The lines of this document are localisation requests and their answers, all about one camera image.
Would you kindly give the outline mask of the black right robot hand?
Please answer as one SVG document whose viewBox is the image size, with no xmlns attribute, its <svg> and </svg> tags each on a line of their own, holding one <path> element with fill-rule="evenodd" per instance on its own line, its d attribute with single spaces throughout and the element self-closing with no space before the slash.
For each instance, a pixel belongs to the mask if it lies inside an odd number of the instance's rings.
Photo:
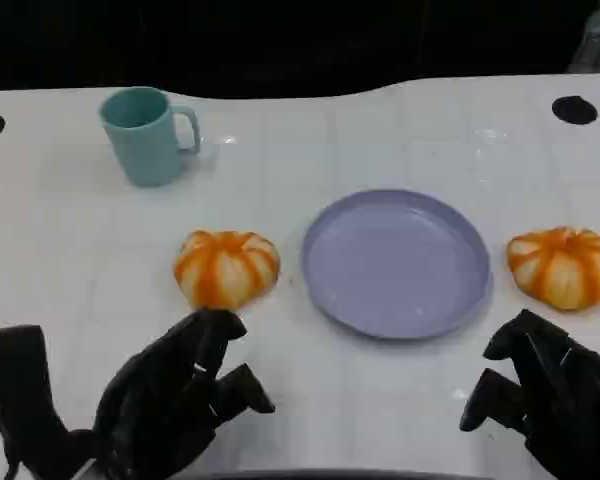
<svg viewBox="0 0 600 480">
<path fill-rule="evenodd" d="M 527 309 L 496 331 L 483 355 L 511 360 L 519 380 L 485 369 L 460 429 L 492 419 L 521 434 L 555 478 L 600 479 L 600 355 Z"/>
</svg>

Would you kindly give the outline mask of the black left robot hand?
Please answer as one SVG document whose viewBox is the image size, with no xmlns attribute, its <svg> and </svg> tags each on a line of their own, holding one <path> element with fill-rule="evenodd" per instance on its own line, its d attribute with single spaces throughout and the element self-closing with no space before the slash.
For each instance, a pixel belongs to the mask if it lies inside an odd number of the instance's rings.
<svg viewBox="0 0 600 480">
<path fill-rule="evenodd" d="M 229 343 L 246 333 L 235 313 L 203 308 L 125 362 L 105 388 L 93 426 L 110 449 L 108 475 L 167 479 L 196 460 L 223 424 L 247 410 L 274 412 L 247 364 L 219 373 Z"/>
</svg>

